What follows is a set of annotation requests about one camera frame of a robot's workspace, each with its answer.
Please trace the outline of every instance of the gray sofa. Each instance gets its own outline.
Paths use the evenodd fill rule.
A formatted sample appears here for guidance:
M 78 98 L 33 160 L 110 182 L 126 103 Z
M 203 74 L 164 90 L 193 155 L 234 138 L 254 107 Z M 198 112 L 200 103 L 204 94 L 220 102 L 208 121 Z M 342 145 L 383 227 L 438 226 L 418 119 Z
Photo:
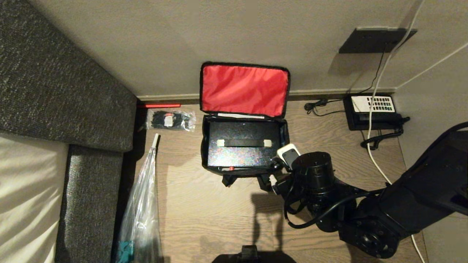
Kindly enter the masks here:
M 70 144 L 58 263 L 110 262 L 136 101 L 26 0 L 0 3 L 0 132 Z

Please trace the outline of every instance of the white power cable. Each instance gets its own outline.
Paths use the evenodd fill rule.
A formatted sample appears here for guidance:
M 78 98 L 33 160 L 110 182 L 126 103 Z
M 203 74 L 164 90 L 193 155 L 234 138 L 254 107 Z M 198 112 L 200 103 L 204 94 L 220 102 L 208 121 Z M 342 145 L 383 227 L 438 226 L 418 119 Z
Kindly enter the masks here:
M 372 93 L 372 99 L 371 99 L 371 107 L 369 109 L 369 130 L 367 131 L 367 139 L 370 139 L 371 137 L 371 130 L 372 130 L 372 109 L 373 109 L 373 106 L 374 106 L 374 98 L 375 98 L 375 93 L 377 92 L 377 89 L 379 87 L 379 83 L 380 83 L 380 80 L 383 76 L 383 73 L 385 71 L 385 68 L 387 67 L 388 65 L 388 62 L 390 61 L 390 59 L 392 58 L 393 54 L 397 51 L 397 49 L 405 42 L 406 38 L 408 38 L 408 35 L 410 34 L 411 32 L 411 29 L 413 28 L 413 25 L 414 25 L 414 22 L 416 21 L 416 17 L 417 17 L 417 14 L 419 13 L 419 10 L 421 10 L 421 6 L 423 6 L 423 3 L 424 3 L 425 0 L 421 0 L 421 2 L 419 3 L 419 6 L 417 7 L 417 10 L 413 16 L 413 19 L 411 20 L 411 23 L 409 24 L 409 27 L 408 27 L 408 30 L 406 30 L 406 34 L 404 35 L 404 37 L 400 40 L 400 42 L 395 46 L 395 48 L 392 49 L 392 51 L 390 52 L 390 54 L 388 55 L 387 59 L 385 60 L 385 63 L 382 67 L 382 71 L 379 75 L 379 77 L 377 78 L 377 83 L 375 83 L 375 87 L 374 87 L 374 92 Z M 375 167 L 377 168 L 377 170 L 379 170 L 380 174 L 385 178 L 385 180 L 389 183 L 389 184 L 392 184 L 392 182 L 390 181 L 390 179 L 384 174 L 384 172 L 382 171 L 382 169 L 379 167 L 379 165 L 375 162 L 374 160 L 374 157 L 372 156 L 372 152 L 371 152 L 371 147 L 370 147 L 370 144 L 367 143 L 367 152 L 369 153 L 369 157 L 371 158 L 371 161 L 372 163 L 375 165 Z M 421 259 L 421 262 L 422 263 L 425 263 L 424 261 L 424 258 L 423 256 L 421 255 L 421 252 L 419 251 L 419 248 L 417 247 L 417 244 L 416 244 L 416 240 L 414 239 L 414 235 L 411 235 L 411 240 L 413 241 L 413 245 L 414 245 L 414 248 L 416 249 L 416 252 L 417 254 L 419 255 L 419 258 Z

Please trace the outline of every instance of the white label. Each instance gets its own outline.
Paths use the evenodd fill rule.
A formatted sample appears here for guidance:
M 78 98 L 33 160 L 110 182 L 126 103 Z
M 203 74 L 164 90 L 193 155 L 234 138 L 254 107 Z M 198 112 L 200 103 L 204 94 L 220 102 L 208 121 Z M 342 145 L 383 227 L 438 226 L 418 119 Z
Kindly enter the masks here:
M 216 141 L 216 146 L 218 146 L 218 147 L 224 147 L 224 140 L 217 140 L 217 141 Z
M 264 116 L 244 115 L 244 114 L 237 114 L 237 113 L 218 113 L 218 116 L 220 116 L 220 117 L 232 117 L 232 118 L 265 119 Z
M 172 115 L 166 116 L 164 118 L 164 126 L 172 127 L 172 125 L 174 125 L 174 121 L 172 120 Z
M 264 147 L 271 147 L 272 145 L 273 145 L 273 142 L 271 140 L 263 140 Z

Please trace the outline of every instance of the baseboard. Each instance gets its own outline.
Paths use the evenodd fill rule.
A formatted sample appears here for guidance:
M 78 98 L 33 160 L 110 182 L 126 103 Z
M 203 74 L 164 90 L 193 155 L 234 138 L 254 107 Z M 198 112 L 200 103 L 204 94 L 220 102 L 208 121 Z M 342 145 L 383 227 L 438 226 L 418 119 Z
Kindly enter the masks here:
M 391 94 L 396 88 L 379 88 L 379 93 Z M 289 92 L 289 101 L 313 100 L 326 95 L 330 99 L 340 99 L 349 93 L 347 89 L 315 89 L 315 90 L 292 90 Z M 177 95 L 147 95 L 137 96 L 144 103 L 148 102 L 179 102 L 182 104 L 198 104 L 200 94 L 177 94 Z

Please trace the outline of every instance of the red and black bag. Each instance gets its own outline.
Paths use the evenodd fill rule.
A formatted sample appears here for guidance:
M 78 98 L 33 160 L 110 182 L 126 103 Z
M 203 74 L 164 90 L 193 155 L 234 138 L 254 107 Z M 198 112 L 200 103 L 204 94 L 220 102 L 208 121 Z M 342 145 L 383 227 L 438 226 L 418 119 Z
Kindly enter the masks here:
M 231 185 L 238 177 L 268 180 L 276 150 L 289 143 L 286 68 L 205 62 L 200 71 L 202 165 Z

